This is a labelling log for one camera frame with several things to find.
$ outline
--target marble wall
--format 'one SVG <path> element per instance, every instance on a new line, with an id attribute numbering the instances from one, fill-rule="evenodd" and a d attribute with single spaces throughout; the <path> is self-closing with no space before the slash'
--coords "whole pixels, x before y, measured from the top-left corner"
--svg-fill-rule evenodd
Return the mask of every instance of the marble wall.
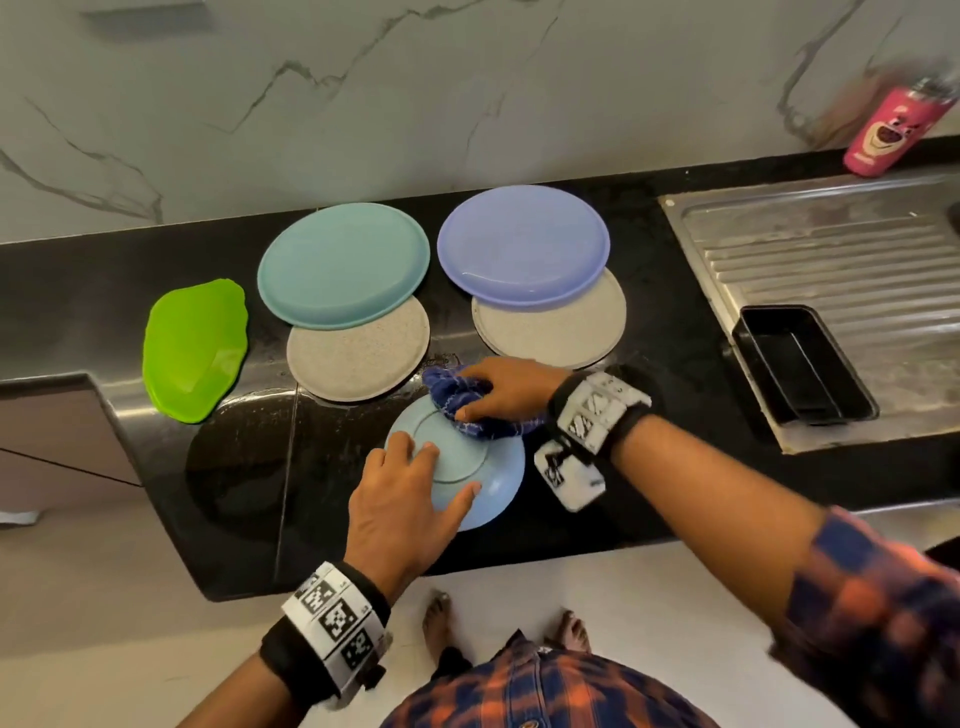
<path id="1" fill-rule="evenodd" d="M 835 145 L 838 92 L 960 29 L 956 0 L 177 2 L 0 0 L 0 241 Z"/>

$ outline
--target plate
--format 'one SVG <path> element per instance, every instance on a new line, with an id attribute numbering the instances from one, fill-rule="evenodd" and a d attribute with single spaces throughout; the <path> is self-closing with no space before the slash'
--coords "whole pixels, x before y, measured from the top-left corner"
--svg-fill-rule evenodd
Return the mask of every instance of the plate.
<path id="1" fill-rule="evenodd" d="M 228 279 L 178 288 L 150 309 L 143 384 L 160 412 L 198 423 L 233 386 L 246 353 L 243 288 Z"/>
<path id="2" fill-rule="evenodd" d="M 293 327 L 287 365 L 294 379 L 324 400 L 362 401 L 396 387 L 417 369 L 430 345 L 430 320 L 410 297 L 363 326 L 339 331 Z"/>
<path id="3" fill-rule="evenodd" d="M 561 305 L 587 291 L 610 255 L 610 234 L 591 206 L 553 187 L 481 192 L 446 218 L 437 256 L 450 279 L 485 303 Z"/>
<path id="4" fill-rule="evenodd" d="M 283 231 L 260 260 L 256 282 L 263 303 L 289 324 L 351 328 L 410 298 L 429 264 L 430 243 L 410 215 L 353 203 Z"/>
<path id="5" fill-rule="evenodd" d="M 461 531 L 469 531 L 489 523 L 514 499 L 523 481 L 526 457 L 523 441 L 518 437 L 482 442 L 458 432 L 430 400 L 422 397 L 396 418 L 390 435 L 407 432 L 414 440 L 414 453 L 423 443 L 440 448 L 440 459 L 433 476 L 433 507 L 444 510 L 453 497 L 473 480 L 483 484 L 473 500 Z"/>
<path id="6" fill-rule="evenodd" d="M 548 311 L 508 311 L 473 299 L 473 325 L 501 356 L 581 369 L 609 354 L 627 326 L 627 299 L 613 273 L 587 293 Z"/>

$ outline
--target dish towel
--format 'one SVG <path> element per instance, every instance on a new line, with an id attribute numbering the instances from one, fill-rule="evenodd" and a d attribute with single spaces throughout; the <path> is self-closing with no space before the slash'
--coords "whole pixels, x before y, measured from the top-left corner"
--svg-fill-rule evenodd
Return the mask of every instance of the dish towel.
<path id="1" fill-rule="evenodd" d="M 457 376 L 464 367 L 444 369 L 428 367 L 423 371 L 423 383 L 430 390 L 430 399 L 444 416 L 460 432 L 476 440 L 499 440 L 533 432 L 544 423 L 544 418 L 512 423 L 506 420 L 484 418 L 476 423 L 461 423 L 455 419 L 457 410 L 465 404 L 488 395 L 493 387 L 488 381 L 466 376 Z"/>

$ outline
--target hand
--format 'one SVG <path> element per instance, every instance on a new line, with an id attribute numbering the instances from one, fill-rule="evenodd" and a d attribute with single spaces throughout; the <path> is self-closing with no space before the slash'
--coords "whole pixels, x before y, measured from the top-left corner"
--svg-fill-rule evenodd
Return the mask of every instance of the hand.
<path id="1" fill-rule="evenodd" d="M 466 367 L 460 376 L 485 379 L 493 391 L 457 411 L 457 420 L 473 423 L 484 417 L 520 422 L 531 420 L 546 410 L 553 393 L 571 372 L 549 367 L 533 359 L 488 356 L 479 364 Z"/>
<path id="2" fill-rule="evenodd" d="M 473 482 L 437 513 L 430 500 L 440 451 L 426 443 L 413 460 L 414 441 L 395 432 L 386 451 L 371 450 L 360 485 L 350 496 L 344 561 L 370 579 L 392 605 L 457 535 L 480 483 Z"/>

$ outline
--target pink bottle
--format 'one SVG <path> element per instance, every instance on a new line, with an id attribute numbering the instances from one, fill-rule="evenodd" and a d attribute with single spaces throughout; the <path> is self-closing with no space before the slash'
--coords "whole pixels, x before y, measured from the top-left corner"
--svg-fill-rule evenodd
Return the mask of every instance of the pink bottle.
<path id="1" fill-rule="evenodd" d="M 957 101 L 957 89 L 933 78 L 894 88 L 843 157 L 861 177 L 879 177 L 920 141 Z"/>

